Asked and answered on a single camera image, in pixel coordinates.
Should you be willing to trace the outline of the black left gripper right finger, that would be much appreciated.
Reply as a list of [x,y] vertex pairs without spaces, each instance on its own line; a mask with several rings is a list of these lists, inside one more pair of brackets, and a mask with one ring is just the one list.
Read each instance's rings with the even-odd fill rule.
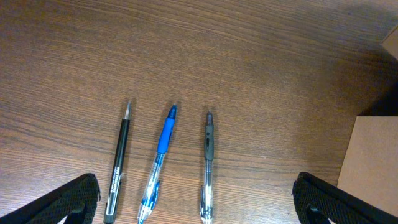
[[300,223],[397,224],[397,217],[308,172],[299,173],[292,195]]

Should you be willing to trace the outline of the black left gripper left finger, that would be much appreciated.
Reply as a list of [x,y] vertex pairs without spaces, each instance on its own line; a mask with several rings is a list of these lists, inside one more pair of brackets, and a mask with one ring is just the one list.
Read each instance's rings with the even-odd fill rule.
[[92,224],[100,187],[94,174],[83,174],[1,217],[2,224]]

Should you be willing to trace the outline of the black pen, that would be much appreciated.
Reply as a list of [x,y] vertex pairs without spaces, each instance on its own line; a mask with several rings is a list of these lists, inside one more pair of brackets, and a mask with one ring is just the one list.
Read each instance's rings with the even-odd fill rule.
[[113,171],[111,182],[109,185],[108,201],[106,203],[106,210],[104,213],[104,223],[112,224],[116,219],[116,212],[118,208],[119,193],[121,191],[121,176],[123,172],[124,156],[126,152],[127,139],[129,134],[129,124],[131,118],[131,102],[126,106],[121,127],[119,130],[118,143],[113,164]]

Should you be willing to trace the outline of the open cardboard box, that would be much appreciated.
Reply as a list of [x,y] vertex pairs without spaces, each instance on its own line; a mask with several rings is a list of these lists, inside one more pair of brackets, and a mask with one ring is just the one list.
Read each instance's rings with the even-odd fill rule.
[[397,216],[397,85],[356,117],[338,188]]

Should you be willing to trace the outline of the blue pen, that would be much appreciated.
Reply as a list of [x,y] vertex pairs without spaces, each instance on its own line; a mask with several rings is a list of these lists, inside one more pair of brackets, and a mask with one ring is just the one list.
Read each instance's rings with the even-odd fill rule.
[[159,177],[162,170],[162,164],[164,162],[164,158],[168,151],[169,144],[172,138],[176,115],[177,105],[172,105],[167,115],[167,118],[165,119],[164,127],[162,129],[157,145],[155,159],[150,171],[150,176],[142,195],[139,212],[137,214],[138,224],[143,224],[145,222],[145,220],[150,216],[157,204],[160,189]]

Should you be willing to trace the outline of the grey clear pen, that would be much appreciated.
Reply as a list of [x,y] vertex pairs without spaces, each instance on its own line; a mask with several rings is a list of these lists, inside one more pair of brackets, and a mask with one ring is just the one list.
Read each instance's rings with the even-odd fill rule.
[[201,188],[200,216],[203,224],[213,223],[213,159],[214,159],[214,124],[213,114],[208,111],[205,123],[204,140],[204,178]]

